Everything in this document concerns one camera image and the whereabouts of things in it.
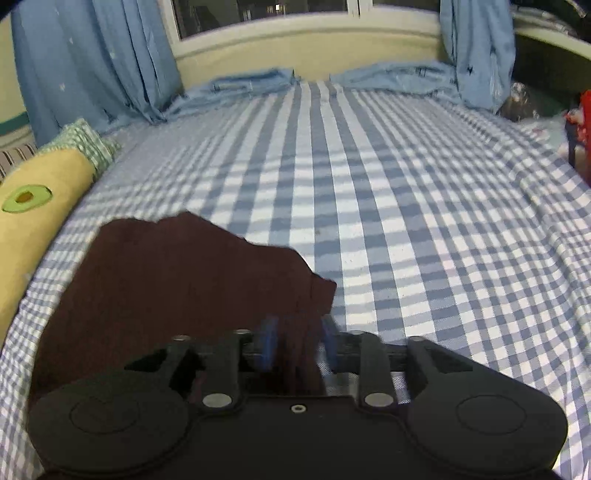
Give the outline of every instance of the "round black pad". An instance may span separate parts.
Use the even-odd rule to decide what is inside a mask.
[[[567,434],[566,417],[550,397],[475,372],[438,377],[409,405],[407,423],[429,453],[479,475],[551,467]]]
[[[153,465],[189,424],[183,399],[153,375],[122,371],[69,384],[31,409],[41,459],[63,471],[116,474]]]

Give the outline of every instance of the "window glass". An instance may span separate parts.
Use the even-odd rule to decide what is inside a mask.
[[[173,0],[181,39],[259,18],[308,12],[346,12],[347,0]]]
[[[374,0],[375,7],[410,7],[439,12],[439,0]]]

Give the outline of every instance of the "red object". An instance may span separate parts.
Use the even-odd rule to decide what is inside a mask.
[[[581,107],[583,108],[585,124],[585,148],[587,150],[587,160],[591,161],[591,90],[587,90],[581,95]]]

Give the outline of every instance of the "green circle patch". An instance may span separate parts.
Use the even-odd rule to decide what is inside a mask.
[[[45,185],[23,185],[17,188],[2,204],[6,213],[24,213],[45,205],[53,194]]]

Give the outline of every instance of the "checkered bedsheet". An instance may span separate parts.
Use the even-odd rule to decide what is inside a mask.
[[[591,193],[548,148],[486,113],[327,83],[117,137],[2,351],[2,478],[41,472],[23,428],[35,346],[100,225],[187,209],[295,248],[337,282],[342,327],[423,335],[552,395],[556,470],[590,478]]]

